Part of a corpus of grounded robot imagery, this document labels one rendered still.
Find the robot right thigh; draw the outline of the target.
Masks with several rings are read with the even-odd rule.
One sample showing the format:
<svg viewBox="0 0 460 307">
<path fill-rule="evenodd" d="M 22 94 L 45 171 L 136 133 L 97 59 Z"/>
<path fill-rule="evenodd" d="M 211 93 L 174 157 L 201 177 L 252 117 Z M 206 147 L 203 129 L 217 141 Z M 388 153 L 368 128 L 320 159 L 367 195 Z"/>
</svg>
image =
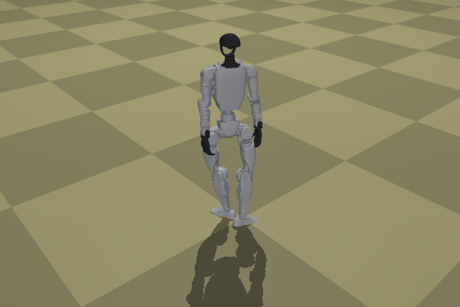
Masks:
<svg viewBox="0 0 460 307">
<path fill-rule="evenodd" d="M 251 176 L 254 169 L 256 159 L 256 147 L 254 147 L 254 141 L 252 139 L 253 131 L 247 124 L 239 123 L 239 135 L 237 136 L 241 159 L 243 162 L 243 168 L 239 168 L 236 171 L 236 179 L 240 182 L 240 175 L 242 172 L 249 171 Z"/>
</svg>

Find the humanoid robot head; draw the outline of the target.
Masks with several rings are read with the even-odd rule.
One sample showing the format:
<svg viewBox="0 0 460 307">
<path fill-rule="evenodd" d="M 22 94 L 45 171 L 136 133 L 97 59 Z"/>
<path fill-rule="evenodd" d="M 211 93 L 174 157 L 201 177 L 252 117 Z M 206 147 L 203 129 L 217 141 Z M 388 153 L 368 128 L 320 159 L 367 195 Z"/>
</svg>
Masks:
<svg viewBox="0 0 460 307">
<path fill-rule="evenodd" d="M 236 63 L 234 59 L 234 52 L 236 48 L 241 45 L 239 38 L 235 34 L 228 33 L 221 36 L 219 42 L 221 53 L 225 56 L 225 62 L 221 66 L 227 68 L 239 68 L 238 66 L 240 66 L 240 64 Z M 225 54 L 223 46 L 233 50 L 229 54 Z"/>
</svg>

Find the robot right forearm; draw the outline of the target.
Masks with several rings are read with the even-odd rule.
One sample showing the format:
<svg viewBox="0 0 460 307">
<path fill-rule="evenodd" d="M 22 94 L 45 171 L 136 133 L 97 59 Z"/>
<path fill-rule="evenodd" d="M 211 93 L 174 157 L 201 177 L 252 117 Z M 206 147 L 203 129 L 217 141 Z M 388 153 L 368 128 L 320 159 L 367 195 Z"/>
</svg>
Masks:
<svg viewBox="0 0 460 307">
<path fill-rule="evenodd" d="M 258 93 L 258 92 L 257 92 Z M 259 93 L 258 93 L 259 97 Z M 261 103 L 260 103 L 260 98 L 259 101 L 251 103 L 251 108 L 252 108 L 252 117 L 253 117 L 253 125 L 257 127 L 257 123 L 259 121 L 262 122 L 262 113 L 261 113 Z"/>
</svg>

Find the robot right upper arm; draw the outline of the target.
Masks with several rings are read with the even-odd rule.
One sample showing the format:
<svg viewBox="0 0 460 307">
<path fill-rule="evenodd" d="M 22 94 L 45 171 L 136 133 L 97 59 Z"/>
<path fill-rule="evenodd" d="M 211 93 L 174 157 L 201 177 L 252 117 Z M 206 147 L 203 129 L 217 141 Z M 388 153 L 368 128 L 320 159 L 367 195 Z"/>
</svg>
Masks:
<svg viewBox="0 0 460 307">
<path fill-rule="evenodd" d="M 257 79 L 257 69 L 250 64 L 245 64 L 247 68 L 247 83 L 249 87 L 248 100 L 249 102 L 259 101 L 258 97 L 258 79 Z"/>
</svg>

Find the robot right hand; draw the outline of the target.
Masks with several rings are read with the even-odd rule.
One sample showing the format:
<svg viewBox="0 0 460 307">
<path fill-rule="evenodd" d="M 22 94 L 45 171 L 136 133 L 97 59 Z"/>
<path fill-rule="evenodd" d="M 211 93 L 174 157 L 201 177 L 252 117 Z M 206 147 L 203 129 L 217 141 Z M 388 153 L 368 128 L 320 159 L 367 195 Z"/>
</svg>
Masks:
<svg viewBox="0 0 460 307">
<path fill-rule="evenodd" d="M 260 144 L 261 144 L 261 138 L 262 138 L 262 131 L 261 131 L 261 128 L 262 128 L 262 122 L 259 121 L 257 123 L 257 127 L 254 126 L 255 130 L 254 130 L 254 133 L 252 135 L 252 137 L 254 136 L 254 147 L 259 147 Z"/>
</svg>

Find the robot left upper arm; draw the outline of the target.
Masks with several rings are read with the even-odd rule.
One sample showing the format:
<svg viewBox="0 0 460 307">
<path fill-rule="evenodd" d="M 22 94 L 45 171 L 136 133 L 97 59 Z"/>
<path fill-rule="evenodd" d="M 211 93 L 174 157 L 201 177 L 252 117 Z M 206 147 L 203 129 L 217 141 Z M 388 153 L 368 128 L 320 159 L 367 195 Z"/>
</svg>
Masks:
<svg viewBox="0 0 460 307">
<path fill-rule="evenodd" d="M 211 86 L 214 76 L 216 73 L 216 67 L 207 67 L 202 69 L 200 73 L 201 77 L 201 94 L 202 98 L 205 101 L 206 108 L 211 105 Z"/>
</svg>

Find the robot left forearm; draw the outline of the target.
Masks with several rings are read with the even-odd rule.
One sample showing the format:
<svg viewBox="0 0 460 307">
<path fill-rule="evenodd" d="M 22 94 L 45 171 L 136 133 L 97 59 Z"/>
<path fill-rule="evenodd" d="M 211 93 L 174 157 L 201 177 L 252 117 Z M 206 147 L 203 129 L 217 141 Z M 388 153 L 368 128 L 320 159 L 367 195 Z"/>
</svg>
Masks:
<svg viewBox="0 0 460 307">
<path fill-rule="evenodd" d="M 201 115 L 201 130 L 200 133 L 201 135 L 205 136 L 205 131 L 210 130 L 210 110 L 206 109 L 205 101 L 203 99 L 198 100 L 198 109 L 199 109 L 199 114 Z"/>
</svg>

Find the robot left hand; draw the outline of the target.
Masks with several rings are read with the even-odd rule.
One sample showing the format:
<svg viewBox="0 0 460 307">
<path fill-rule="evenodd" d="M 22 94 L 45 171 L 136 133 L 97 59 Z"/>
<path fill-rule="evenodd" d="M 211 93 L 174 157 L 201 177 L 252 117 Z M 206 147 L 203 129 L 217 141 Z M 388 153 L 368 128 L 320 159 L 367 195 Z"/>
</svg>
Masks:
<svg viewBox="0 0 460 307">
<path fill-rule="evenodd" d="M 209 141 L 208 141 L 208 138 L 210 137 L 210 132 L 209 130 L 206 130 L 205 131 L 205 136 L 201 135 L 201 146 L 203 147 L 203 151 L 207 154 L 207 155 L 215 155 L 215 154 L 212 154 L 211 153 L 211 150 L 210 150 L 210 144 L 209 144 Z"/>
</svg>

